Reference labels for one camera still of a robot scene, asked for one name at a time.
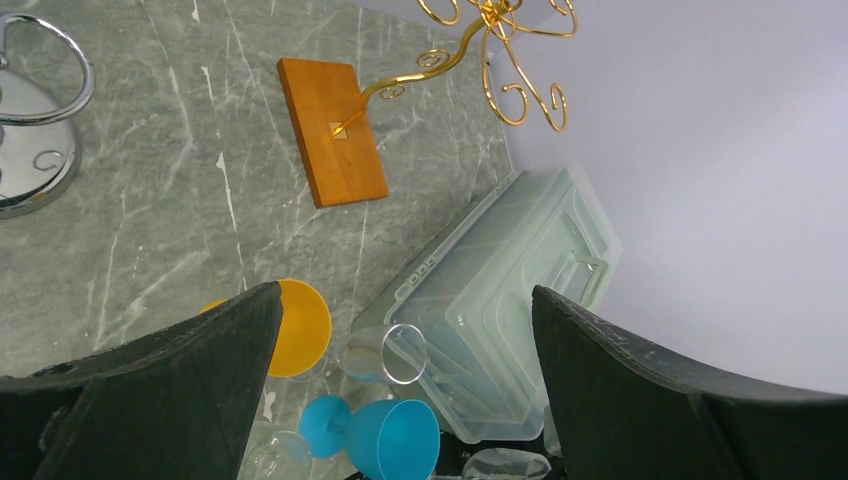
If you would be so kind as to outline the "blue wine glass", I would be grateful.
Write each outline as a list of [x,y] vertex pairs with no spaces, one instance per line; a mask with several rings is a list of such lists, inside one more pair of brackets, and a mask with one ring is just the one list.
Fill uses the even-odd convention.
[[382,399],[357,410],[322,395],[302,412],[298,432],[316,458],[345,452],[369,479],[428,479],[441,449],[439,422],[419,400]]

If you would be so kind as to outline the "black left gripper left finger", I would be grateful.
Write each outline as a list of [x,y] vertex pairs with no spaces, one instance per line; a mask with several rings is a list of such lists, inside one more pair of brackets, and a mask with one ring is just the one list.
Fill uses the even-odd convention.
[[266,282],[170,327],[1,380],[5,479],[233,479],[283,316]]

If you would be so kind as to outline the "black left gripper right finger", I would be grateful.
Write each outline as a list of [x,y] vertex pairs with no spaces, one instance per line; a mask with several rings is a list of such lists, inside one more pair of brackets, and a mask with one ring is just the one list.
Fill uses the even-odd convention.
[[847,399],[722,370],[537,286],[532,327],[571,479],[843,479]]

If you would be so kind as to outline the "orange frosted wine glass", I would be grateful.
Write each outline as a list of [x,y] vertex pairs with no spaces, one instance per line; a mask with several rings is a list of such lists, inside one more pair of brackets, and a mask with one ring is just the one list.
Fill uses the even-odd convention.
[[332,337],[333,321],[329,307],[318,290],[296,279],[279,279],[281,322],[272,353],[263,339],[255,342],[251,333],[237,332],[220,347],[228,361],[256,366],[264,359],[266,374],[295,381],[309,378],[323,367]]

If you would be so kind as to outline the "clear wine glass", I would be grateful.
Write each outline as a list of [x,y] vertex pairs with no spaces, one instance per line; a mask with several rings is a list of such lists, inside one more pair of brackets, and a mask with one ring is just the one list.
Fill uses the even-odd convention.
[[422,331],[395,323],[358,329],[332,340],[316,365],[288,380],[305,382],[335,365],[354,379],[385,385],[410,385],[428,364],[428,343]]
[[297,432],[261,420],[252,425],[237,478],[309,479],[313,456]]
[[465,462],[460,479],[566,479],[562,447],[550,406],[543,410],[543,452],[488,448]]

